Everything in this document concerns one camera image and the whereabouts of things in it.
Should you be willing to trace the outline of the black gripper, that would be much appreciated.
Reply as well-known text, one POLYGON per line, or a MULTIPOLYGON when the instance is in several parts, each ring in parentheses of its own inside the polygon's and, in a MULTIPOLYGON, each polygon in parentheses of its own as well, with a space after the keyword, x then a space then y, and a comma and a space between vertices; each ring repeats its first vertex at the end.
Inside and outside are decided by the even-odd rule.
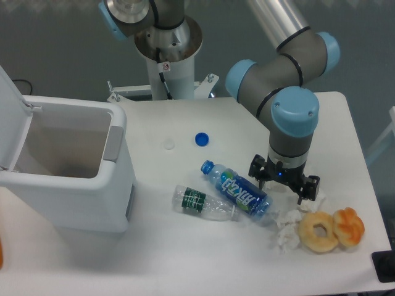
POLYGON ((259 182, 259 188, 264 184, 274 181, 289 187, 293 192, 298 192, 298 204, 303 200, 315 201, 319 192, 320 177, 315 175, 304 175, 305 163, 296 168, 286 168, 285 163, 276 163, 268 157, 264 159, 256 154, 252 159, 248 175, 259 182))

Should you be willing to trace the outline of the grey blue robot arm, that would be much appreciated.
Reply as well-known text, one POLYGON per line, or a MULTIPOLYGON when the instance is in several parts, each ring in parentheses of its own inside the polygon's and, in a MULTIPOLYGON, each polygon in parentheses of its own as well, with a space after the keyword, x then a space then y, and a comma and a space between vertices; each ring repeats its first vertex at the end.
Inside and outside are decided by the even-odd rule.
MULTIPOLYGON (((270 133, 268 155, 253 158, 249 175, 260 184, 284 184, 299 200, 315 200, 320 179, 306 176, 304 167, 319 103, 304 84, 339 62, 338 42, 314 32, 292 1, 249 1, 248 6, 277 53, 266 65, 237 62, 225 80, 228 93, 270 133)), ((185 14, 183 1, 101 1, 99 10, 117 39, 134 38, 147 62, 154 100, 197 96, 194 71, 176 68, 193 60, 202 44, 202 31, 185 14)))

